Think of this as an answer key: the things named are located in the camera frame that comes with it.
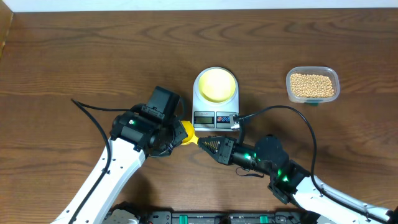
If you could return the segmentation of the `yellow plastic scoop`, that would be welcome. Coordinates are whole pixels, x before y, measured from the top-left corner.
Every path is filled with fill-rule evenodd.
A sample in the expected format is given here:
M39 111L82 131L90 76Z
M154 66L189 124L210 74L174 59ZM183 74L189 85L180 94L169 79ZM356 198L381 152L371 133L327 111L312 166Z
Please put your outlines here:
M186 146L191 143L198 144L198 137L195 135L195 129L190 121L181 121L187 137L182 140L182 145Z

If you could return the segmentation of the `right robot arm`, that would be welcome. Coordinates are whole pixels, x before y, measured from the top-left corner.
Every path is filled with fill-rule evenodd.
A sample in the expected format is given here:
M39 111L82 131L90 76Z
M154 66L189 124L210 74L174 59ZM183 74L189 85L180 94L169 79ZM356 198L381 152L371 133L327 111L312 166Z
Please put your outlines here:
M312 175L289 158L275 136L267 135L254 146L226 136L199 138L197 144L220 164L268 175L269 190L284 204L294 204L334 223L397 223L396 210L364 203Z

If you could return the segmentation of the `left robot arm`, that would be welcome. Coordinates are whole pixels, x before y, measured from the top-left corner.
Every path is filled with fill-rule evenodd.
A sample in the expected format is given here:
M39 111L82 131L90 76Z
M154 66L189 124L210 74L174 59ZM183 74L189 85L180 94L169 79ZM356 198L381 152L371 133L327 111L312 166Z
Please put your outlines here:
M187 137L175 115L181 96L155 87L146 104L120 109L88 178L55 223L102 223L120 191L148 157L167 157Z

